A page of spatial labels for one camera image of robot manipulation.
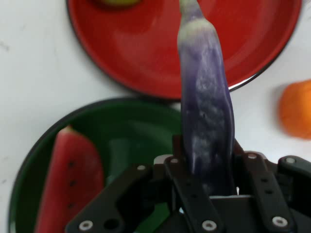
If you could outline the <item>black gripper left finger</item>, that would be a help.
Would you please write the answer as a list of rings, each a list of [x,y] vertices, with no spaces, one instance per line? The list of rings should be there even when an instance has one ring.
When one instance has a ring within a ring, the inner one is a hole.
[[[185,233],[220,233],[223,222],[200,182],[188,171],[182,137],[173,155],[157,165],[126,169],[67,225],[68,233],[132,233],[159,203],[166,203],[170,228]]]

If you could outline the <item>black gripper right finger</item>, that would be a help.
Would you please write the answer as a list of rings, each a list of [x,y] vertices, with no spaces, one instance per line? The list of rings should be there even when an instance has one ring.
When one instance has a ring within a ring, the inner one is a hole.
[[[311,163],[285,156],[274,164],[263,154],[234,145],[234,178],[240,195],[232,199],[234,233],[309,233]]]

